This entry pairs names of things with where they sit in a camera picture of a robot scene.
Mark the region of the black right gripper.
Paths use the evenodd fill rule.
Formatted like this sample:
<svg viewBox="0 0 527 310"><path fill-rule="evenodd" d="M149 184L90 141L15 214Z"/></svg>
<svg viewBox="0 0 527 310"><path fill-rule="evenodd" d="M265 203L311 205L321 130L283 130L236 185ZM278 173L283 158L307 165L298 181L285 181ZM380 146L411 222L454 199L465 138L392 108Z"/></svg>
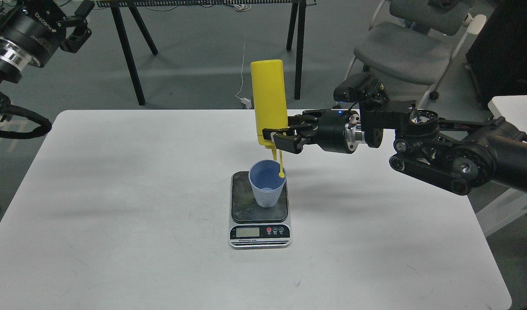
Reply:
<svg viewBox="0 0 527 310"><path fill-rule="evenodd" d="M305 110L285 121L264 125L262 136L276 149L299 154L305 145L317 144L327 152L352 154L366 144L361 117L351 110Z"/></svg>

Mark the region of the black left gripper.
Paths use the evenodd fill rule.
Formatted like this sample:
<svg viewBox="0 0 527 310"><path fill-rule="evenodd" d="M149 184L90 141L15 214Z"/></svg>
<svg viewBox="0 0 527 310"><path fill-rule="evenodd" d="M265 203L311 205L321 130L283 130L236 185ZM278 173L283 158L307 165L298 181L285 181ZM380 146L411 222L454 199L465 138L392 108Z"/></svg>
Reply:
<svg viewBox="0 0 527 310"><path fill-rule="evenodd" d="M87 16L93 2L83 0L65 16L54 0L21 0L0 19L0 83L18 83L27 65L43 68L59 48L76 53L91 36ZM74 28L65 38L67 28Z"/></svg>

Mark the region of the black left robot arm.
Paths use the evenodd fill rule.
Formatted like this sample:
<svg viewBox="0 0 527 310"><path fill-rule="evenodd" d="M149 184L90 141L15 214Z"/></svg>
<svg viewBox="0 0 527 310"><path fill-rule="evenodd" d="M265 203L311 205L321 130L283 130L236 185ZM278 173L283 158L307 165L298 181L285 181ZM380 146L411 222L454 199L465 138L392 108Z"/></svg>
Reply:
<svg viewBox="0 0 527 310"><path fill-rule="evenodd" d="M66 15L53 0L18 0L0 16L0 84L18 83L29 65L43 68L57 49L79 51L91 36L87 16L94 6L82 0L74 14ZM0 91L1 139L35 139L51 127L47 118L13 104Z"/></svg>

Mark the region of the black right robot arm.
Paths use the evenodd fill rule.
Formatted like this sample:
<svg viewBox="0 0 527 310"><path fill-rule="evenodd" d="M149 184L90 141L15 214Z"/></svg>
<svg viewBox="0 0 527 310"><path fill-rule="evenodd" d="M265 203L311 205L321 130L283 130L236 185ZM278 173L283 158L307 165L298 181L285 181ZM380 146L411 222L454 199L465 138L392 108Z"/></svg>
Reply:
<svg viewBox="0 0 527 310"><path fill-rule="evenodd" d="M458 195L490 181L527 193L527 133L504 117L484 122L441 118L414 100L389 100L370 73L349 76L334 100L358 106L305 110L286 125L265 125L263 139L299 154L304 145L354 153L358 145L377 149L385 129L394 130L392 169Z"/></svg>

